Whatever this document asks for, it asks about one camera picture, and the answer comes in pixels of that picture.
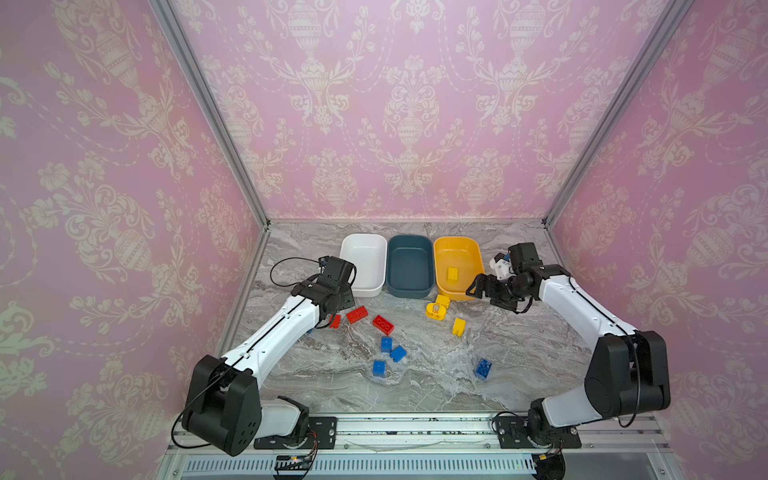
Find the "white bin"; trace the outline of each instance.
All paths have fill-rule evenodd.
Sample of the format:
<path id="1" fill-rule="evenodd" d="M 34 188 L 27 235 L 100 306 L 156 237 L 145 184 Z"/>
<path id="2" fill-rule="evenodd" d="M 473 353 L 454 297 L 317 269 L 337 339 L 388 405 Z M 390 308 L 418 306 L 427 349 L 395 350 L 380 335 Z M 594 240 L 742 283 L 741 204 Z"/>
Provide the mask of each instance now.
<path id="1" fill-rule="evenodd" d="M 381 293 L 386 279 L 386 238 L 375 233 L 348 235 L 341 243 L 339 257 L 357 267 L 357 278 L 352 284 L 354 296 Z"/>

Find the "blue block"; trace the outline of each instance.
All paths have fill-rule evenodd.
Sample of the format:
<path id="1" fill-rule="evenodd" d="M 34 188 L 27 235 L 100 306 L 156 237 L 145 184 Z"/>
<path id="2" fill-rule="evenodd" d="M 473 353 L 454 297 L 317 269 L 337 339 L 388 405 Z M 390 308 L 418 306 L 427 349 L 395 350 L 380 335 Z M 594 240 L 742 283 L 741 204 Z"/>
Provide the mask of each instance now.
<path id="1" fill-rule="evenodd" d="M 475 370 L 475 375 L 478 376 L 480 380 L 485 380 L 488 378 L 488 372 L 491 371 L 491 365 L 488 360 L 486 359 L 480 359 L 480 365 L 478 365 L 478 369 Z"/>
<path id="2" fill-rule="evenodd" d="M 392 353 L 389 354 L 389 356 L 392 357 L 393 360 L 395 360 L 395 363 L 399 362 L 408 354 L 406 352 L 406 349 L 402 348 L 402 346 L 398 346 L 396 349 L 392 351 Z"/>
<path id="3" fill-rule="evenodd" d="M 386 363 L 375 360 L 373 362 L 373 376 L 384 378 L 386 376 Z"/>
<path id="4" fill-rule="evenodd" d="M 388 336 L 385 336 L 382 338 L 382 352 L 384 353 L 390 353 L 392 352 L 392 339 Z"/>

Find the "pink wallpaper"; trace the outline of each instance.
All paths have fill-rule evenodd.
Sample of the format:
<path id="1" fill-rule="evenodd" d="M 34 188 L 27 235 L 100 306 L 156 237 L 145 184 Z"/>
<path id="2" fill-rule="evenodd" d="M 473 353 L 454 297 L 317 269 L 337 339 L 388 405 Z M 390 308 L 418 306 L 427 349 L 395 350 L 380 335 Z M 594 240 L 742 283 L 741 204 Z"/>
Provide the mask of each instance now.
<path id="1" fill-rule="evenodd" d="M 173 0 L 273 219 L 541 217 L 666 0 Z"/>
<path id="2" fill-rule="evenodd" d="M 555 236 L 580 283 L 664 335 L 689 480 L 765 478 L 768 4 L 695 2 Z"/>
<path id="3" fill-rule="evenodd" d="M 0 478 L 154 478 L 260 231 L 146 2 L 0 15 Z"/>

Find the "yellow bin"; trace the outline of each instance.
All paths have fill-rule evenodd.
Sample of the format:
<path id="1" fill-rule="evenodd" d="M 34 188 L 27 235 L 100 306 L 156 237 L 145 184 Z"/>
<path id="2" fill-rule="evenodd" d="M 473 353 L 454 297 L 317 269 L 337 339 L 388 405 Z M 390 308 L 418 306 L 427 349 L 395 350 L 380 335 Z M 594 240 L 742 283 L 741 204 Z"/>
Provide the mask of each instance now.
<path id="1" fill-rule="evenodd" d="M 450 280 L 448 268 L 458 268 Z M 469 237 L 440 237 L 435 240 L 435 278 L 441 295 L 451 300 L 474 300 L 466 291 L 478 273 L 485 273 L 480 246 Z"/>

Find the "yellow block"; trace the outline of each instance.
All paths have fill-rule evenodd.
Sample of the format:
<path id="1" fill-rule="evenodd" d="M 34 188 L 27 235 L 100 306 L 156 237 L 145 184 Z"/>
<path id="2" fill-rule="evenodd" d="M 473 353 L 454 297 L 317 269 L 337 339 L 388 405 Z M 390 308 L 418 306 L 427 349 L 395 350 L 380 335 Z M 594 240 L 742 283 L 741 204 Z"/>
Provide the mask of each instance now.
<path id="1" fill-rule="evenodd" d="M 439 303 L 430 303 L 427 305 L 426 314 L 429 318 L 435 319 L 435 320 L 443 320 L 445 319 L 445 314 L 448 312 L 448 310 Z"/>
<path id="2" fill-rule="evenodd" d="M 445 309 L 447 310 L 448 307 L 451 306 L 451 299 L 449 299 L 445 295 L 440 295 L 438 293 L 437 300 L 435 300 L 435 303 L 437 303 L 439 305 L 443 305 L 445 307 Z"/>
<path id="3" fill-rule="evenodd" d="M 453 334 L 456 336 L 464 335 L 464 328 L 466 326 L 467 322 L 465 320 L 456 317 L 456 320 L 453 322 Z"/>

